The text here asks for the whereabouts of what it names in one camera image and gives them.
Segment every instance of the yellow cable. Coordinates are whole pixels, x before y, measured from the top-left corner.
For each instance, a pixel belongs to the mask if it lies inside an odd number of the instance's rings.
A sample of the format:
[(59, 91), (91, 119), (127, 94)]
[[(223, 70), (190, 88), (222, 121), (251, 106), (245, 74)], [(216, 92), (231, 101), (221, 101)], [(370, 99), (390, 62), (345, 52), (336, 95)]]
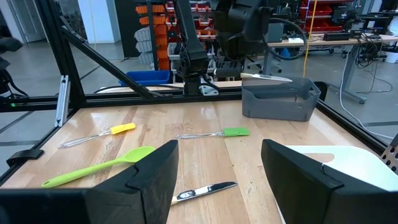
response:
[[(313, 5), (313, 12), (312, 12), (312, 20), (311, 20), (310, 33), (309, 33), (309, 36), (308, 36), (307, 50), (305, 51), (304, 73), (303, 73), (303, 77), (305, 77), (305, 74), (306, 74), (306, 72), (307, 72), (308, 51), (310, 50), (312, 26), (313, 26), (313, 20), (314, 20), (314, 18), (315, 18), (315, 11), (317, 10), (317, 1), (318, 1), (318, 0), (315, 0), (315, 3), (314, 3), (314, 5)], [(307, 9), (307, 10), (310, 10), (310, 4), (311, 4), (311, 0), (308, 0), (308, 9)]]

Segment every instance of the black clamp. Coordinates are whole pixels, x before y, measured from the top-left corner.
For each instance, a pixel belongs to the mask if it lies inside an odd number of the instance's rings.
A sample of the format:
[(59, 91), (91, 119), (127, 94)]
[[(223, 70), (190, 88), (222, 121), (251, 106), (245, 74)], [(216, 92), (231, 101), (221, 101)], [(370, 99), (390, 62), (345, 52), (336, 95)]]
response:
[(31, 159), (38, 159), (42, 156), (43, 153), (44, 151), (41, 149), (22, 150), (16, 152), (6, 162), (8, 166), (11, 167), (14, 164), (25, 163), (26, 161)]

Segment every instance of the green handle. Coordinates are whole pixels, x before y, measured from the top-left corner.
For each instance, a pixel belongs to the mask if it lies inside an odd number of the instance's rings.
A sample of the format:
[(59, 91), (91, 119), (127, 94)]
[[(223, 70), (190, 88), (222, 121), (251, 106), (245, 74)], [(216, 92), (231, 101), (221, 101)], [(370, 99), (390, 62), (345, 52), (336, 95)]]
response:
[(122, 163), (122, 162), (124, 162), (124, 160), (115, 159), (115, 160), (112, 160), (112, 161), (104, 162), (102, 164), (94, 165), (94, 166), (87, 167), (87, 168), (84, 168), (84, 169), (81, 169), (81, 170), (76, 170), (76, 171), (73, 171), (73, 172), (70, 172), (70, 173), (67, 173), (67, 174), (63, 174), (63, 175), (60, 175), (58, 177), (54, 177), (54, 178), (44, 182), (42, 184), (42, 188), (56, 187), (56, 186), (71, 182), (73, 180), (79, 179), (80, 177), (84, 177), (84, 176), (86, 176), (88, 174), (92, 174), (92, 173), (97, 172), (97, 171), (99, 171), (101, 169), (105, 169), (105, 168), (113, 166), (115, 164)]

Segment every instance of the blue bin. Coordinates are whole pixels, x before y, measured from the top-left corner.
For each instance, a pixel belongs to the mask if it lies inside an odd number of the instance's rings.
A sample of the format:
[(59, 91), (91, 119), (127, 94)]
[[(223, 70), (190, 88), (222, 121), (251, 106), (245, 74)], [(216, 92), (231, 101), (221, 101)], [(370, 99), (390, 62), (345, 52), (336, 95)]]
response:
[[(139, 72), (127, 72), (126, 74), (136, 83), (141, 85), (159, 85), (170, 83), (170, 71), (139, 71)], [(121, 86), (126, 86), (123, 81), (119, 81)]]

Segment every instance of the gray container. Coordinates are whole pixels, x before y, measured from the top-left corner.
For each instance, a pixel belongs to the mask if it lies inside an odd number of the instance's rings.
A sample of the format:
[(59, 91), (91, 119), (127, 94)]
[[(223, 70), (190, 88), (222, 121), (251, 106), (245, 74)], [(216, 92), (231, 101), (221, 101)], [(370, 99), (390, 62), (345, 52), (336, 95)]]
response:
[(258, 78), (244, 78), (243, 115), (249, 118), (308, 121), (321, 92), (308, 78), (287, 78), (293, 82), (277, 83)]

